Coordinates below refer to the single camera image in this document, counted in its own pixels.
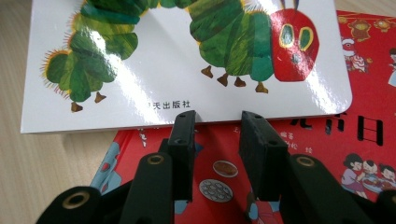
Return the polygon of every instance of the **wooden table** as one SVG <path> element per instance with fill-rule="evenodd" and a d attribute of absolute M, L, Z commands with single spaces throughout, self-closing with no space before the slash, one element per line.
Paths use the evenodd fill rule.
<path fill-rule="evenodd" d="M 396 12 L 396 1 L 389 0 L 335 4 L 341 10 Z M 0 223 L 34 223 L 59 193 L 89 185 L 116 134 L 20 134 L 31 6 L 32 0 L 0 0 Z"/>

